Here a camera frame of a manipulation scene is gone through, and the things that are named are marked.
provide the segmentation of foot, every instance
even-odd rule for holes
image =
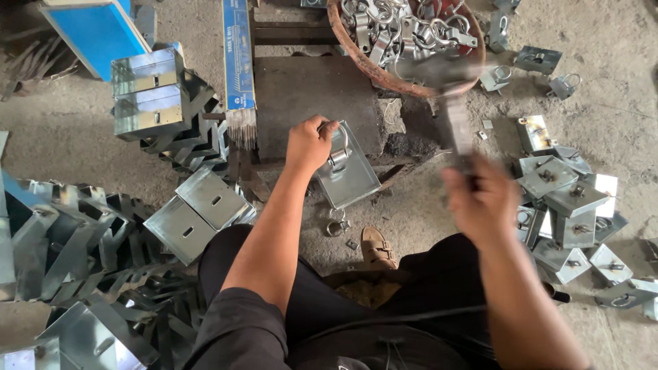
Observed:
[[[373,226],[366,226],[361,231],[361,253],[363,261],[371,271],[397,269],[397,260],[391,250],[391,243]]]

